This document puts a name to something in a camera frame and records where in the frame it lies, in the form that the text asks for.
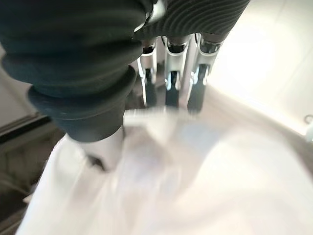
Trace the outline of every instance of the white surface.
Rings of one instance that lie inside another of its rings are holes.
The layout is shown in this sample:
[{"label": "white surface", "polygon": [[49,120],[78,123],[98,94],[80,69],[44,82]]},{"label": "white surface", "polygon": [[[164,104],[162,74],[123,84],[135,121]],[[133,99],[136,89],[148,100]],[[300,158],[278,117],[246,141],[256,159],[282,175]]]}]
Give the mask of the white surface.
[{"label": "white surface", "polygon": [[312,182],[277,136],[141,114],[114,172],[64,137],[17,235],[312,234]]}]

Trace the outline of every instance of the white cloth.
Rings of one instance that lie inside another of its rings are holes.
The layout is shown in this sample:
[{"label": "white cloth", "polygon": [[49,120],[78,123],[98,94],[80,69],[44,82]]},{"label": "white cloth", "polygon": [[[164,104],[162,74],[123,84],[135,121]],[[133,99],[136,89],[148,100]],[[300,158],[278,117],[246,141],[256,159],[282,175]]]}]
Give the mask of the white cloth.
[{"label": "white cloth", "polygon": [[312,181],[277,138],[174,114],[125,123],[111,172],[59,141],[17,235],[313,234]]}]

